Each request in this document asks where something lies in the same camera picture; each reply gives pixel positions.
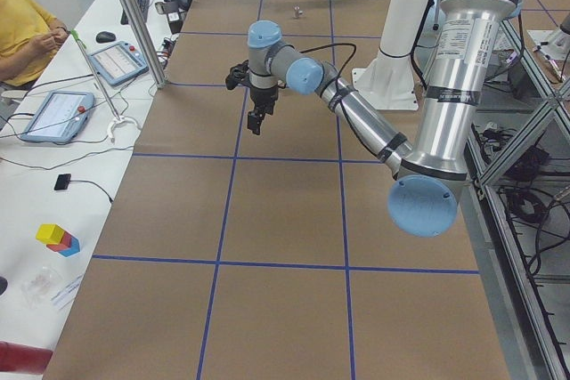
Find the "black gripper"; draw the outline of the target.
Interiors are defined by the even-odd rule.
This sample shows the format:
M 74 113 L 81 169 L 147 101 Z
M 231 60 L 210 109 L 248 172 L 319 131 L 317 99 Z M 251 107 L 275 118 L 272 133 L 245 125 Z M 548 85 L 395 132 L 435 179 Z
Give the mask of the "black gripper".
M 259 135 L 264 116 L 273 114 L 275 103 L 279 98 L 279 86 L 259 88 L 252 85 L 249 96 L 254 102 L 254 108 L 248 113 L 247 128 L 254 135 Z

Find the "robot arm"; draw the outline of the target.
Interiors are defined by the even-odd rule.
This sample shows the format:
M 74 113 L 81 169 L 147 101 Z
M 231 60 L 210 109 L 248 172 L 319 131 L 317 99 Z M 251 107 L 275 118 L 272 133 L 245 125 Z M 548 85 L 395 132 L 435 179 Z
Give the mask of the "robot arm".
M 383 111 L 414 105 L 413 46 L 431 1 L 390 0 L 377 57 L 351 81 L 331 64 L 286 43 L 277 23 L 257 21 L 248 30 L 244 79 L 254 102 L 248 114 L 248 128 L 254 133 L 272 112 L 279 84 L 317 94 L 392 171 L 395 184 L 387 201 L 392 221 L 401 230 L 428 238 L 447 231 L 456 219 L 467 180 L 463 150 L 499 26 L 521 3 L 441 0 L 444 24 L 431 56 L 419 130 L 415 141 L 409 141 Z

